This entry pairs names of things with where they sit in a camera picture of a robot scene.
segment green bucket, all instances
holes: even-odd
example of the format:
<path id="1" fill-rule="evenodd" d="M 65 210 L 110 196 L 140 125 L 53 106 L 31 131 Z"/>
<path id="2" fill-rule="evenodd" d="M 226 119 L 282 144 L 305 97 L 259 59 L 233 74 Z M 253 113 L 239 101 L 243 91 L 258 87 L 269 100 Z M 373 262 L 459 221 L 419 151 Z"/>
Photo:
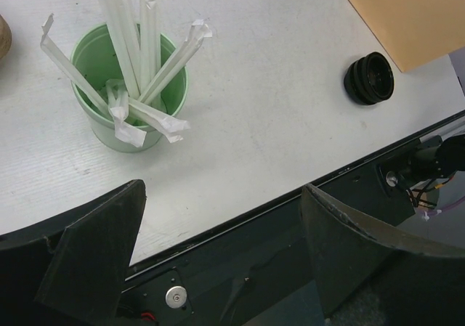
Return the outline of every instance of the green bucket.
<path id="1" fill-rule="evenodd" d="M 176 49 L 172 41 L 161 35 L 161 63 L 164 64 Z M 107 25 L 101 24 L 86 33 L 75 45 L 70 57 L 86 80 L 99 91 L 108 79 L 122 79 L 123 74 L 118 64 L 118 58 L 108 33 Z M 147 132 L 144 145 L 140 148 L 120 141 L 115 137 L 115 125 L 112 121 L 101 116 L 97 108 L 87 96 L 72 83 L 74 94 L 79 104 L 87 114 L 95 136 L 106 146 L 119 152 L 141 152 L 152 147 L 162 134 L 149 125 L 138 126 Z M 187 70 L 183 68 L 161 92 L 161 99 L 169 115 L 176 116 L 187 95 Z"/>

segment black round object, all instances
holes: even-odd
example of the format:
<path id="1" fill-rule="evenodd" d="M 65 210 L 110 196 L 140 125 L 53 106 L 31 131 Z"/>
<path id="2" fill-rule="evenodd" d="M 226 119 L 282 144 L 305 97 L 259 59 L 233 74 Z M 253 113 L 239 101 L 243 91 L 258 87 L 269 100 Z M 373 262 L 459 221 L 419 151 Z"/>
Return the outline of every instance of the black round object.
<path id="1" fill-rule="evenodd" d="M 394 76 L 386 57 L 373 52 L 352 63 L 344 77 L 344 88 L 360 105 L 389 99 L 394 92 Z"/>

